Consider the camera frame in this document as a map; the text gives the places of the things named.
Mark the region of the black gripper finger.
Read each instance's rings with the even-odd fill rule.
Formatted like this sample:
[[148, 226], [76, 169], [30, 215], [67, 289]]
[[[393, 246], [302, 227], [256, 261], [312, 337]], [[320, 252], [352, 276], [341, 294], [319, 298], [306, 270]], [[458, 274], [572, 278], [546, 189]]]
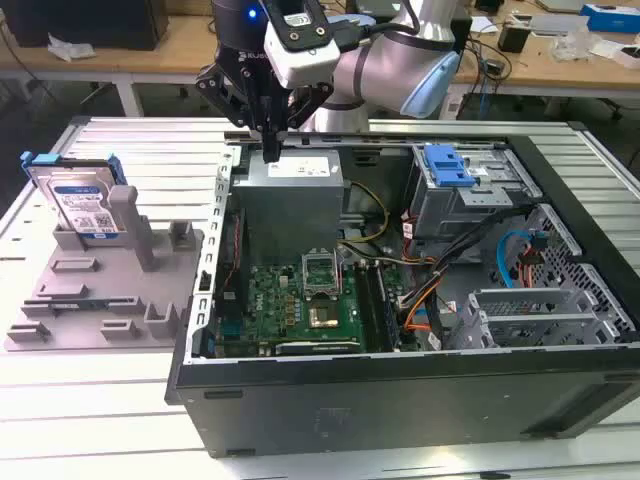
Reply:
[[274, 160], [281, 155], [283, 139], [290, 129], [301, 127], [311, 115], [331, 96], [331, 83], [297, 87], [293, 90], [281, 86], [274, 96]]
[[271, 124], [271, 98], [253, 66], [241, 66], [240, 84], [220, 65], [210, 65], [196, 80], [199, 93], [236, 127], [247, 127], [261, 141], [264, 161], [275, 160], [275, 130]]

